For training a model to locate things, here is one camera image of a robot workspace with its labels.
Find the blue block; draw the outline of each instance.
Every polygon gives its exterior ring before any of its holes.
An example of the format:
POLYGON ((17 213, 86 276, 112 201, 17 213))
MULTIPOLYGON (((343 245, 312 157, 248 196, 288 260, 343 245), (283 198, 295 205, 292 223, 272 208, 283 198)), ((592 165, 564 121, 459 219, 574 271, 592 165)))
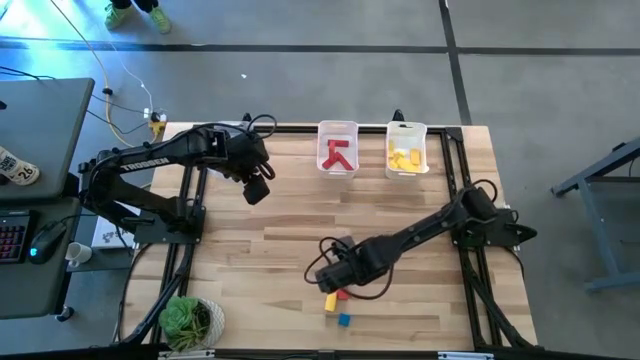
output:
POLYGON ((338 325, 348 327, 350 322, 351 315, 340 313, 340 316, 338 317, 338 325))

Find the potted plant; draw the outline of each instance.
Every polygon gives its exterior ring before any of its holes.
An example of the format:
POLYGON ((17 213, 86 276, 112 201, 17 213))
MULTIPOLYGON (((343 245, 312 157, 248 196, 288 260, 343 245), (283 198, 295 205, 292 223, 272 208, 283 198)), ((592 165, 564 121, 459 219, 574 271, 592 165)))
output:
POLYGON ((224 329, 224 313, 212 301, 174 296, 158 319, 167 345, 182 352, 213 346, 224 329))

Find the green sneaker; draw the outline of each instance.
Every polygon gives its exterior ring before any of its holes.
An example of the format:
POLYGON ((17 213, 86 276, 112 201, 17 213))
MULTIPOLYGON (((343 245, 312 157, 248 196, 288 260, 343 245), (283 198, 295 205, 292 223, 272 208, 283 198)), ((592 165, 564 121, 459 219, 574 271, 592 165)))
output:
POLYGON ((126 9, 116 9, 112 4, 109 4, 105 10, 107 11, 107 18, 104 20, 104 25, 108 30, 113 30, 124 22, 124 19, 131 14, 133 9, 131 9, 131 6, 126 9))
POLYGON ((159 6, 154 7, 149 15, 151 15, 151 20, 153 20, 153 23, 156 24, 156 27, 161 34, 166 34, 171 31, 171 22, 159 6))

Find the plastic bin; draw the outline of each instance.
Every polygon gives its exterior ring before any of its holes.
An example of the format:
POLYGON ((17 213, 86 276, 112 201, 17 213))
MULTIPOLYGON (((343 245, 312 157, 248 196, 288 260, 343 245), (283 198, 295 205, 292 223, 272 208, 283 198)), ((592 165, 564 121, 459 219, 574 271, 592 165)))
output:
POLYGON ((318 124, 317 165, 325 178, 350 179, 358 171, 358 124, 353 121, 325 120, 318 124), (325 168, 329 159, 329 141, 347 141, 348 146, 336 146, 334 151, 341 154, 351 166, 345 168, 340 161, 335 161, 325 168))
POLYGON ((392 121, 387 124, 385 173, 389 179, 415 179, 429 171, 426 135, 425 124, 404 121, 392 121), (412 150, 420 152, 419 164, 411 161, 412 150))

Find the keyboard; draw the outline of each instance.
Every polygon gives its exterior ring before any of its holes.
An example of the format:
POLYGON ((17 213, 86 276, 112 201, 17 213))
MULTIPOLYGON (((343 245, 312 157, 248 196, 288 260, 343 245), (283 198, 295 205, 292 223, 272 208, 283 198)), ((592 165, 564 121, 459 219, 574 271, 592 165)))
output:
POLYGON ((24 262, 36 223, 33 210, 0 210, 0 264, 24 262))

